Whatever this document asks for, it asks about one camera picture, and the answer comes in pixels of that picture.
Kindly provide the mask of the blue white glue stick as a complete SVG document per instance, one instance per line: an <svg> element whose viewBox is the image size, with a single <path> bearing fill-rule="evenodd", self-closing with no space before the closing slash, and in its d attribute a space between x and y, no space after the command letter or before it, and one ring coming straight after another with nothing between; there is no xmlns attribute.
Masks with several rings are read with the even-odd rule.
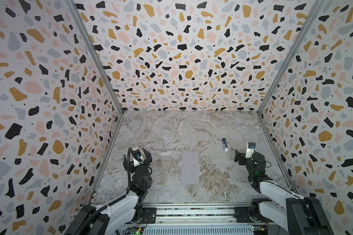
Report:
<svg viewBox="0 0 353 235"><path fill-rule="evenodd" d="M224 151L225 151L225 152L228 152L229 149L228 149L228 145L227 145L227 140L226 140L226 138L222 138L222 144L223 144Z"/></svg>

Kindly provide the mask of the pale lilac envelope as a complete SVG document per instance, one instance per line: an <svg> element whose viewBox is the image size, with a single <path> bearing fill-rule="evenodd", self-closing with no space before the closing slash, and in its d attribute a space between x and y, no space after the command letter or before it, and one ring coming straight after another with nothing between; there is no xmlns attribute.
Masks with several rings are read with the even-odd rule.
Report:
<svg viewBox="0 0 353 235"><path fill-rule="evenodd" d="M196 151L184 151L182 153L180 183L198 185L199 169L199 153Z"/></svg>

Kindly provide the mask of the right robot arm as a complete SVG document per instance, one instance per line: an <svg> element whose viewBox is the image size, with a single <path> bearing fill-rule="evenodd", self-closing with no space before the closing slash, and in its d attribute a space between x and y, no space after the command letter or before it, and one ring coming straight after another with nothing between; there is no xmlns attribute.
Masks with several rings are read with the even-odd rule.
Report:
<svg viewBox="0 0 353 235"><path fill-rule="evenodd" d="M251 220L269 219L291 235L333 235L320 201L287 189L266 174L267 161L249 143L246 152L235 151L234 161L246 167L251 187L264 198L254 198L248 209Z"/></svg>

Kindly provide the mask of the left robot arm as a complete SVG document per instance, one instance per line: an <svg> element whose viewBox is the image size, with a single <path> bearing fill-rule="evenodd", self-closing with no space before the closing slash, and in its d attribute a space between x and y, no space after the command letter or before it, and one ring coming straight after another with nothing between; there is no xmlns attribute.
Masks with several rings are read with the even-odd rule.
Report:
<svg viewBox="0 0 353 235"><path fill-rule="evenodd" d="M143 201L153 180L150 168L151 153L145 149L128 149L123 166L128 186L123 195L101 205L82 207L67 228L66 235L141 235L151 216L143 213Z"/></svg>

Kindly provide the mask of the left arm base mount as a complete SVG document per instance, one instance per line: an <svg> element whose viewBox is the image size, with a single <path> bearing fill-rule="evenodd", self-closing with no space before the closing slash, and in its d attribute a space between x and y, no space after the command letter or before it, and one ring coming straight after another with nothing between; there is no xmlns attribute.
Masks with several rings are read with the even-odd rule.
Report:
<svg viewBox="0 0 353 235"><path fill-rule="evenodd" d="M130 223L155 224L156 212L157 212L157 209L155 207L145 207L145 208L137 209Z"/></svg>

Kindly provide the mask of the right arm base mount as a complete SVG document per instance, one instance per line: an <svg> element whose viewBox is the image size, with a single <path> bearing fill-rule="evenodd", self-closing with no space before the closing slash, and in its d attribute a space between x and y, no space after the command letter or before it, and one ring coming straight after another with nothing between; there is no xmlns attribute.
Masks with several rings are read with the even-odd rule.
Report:
<svg viewBox="0 0 353 235"><path fill-rule="evenodd" d="M271 202L268 198L254 198L249 206L234 207L234 218L237 223L266 221L260 213L259 204L262 202Z"/></svg>

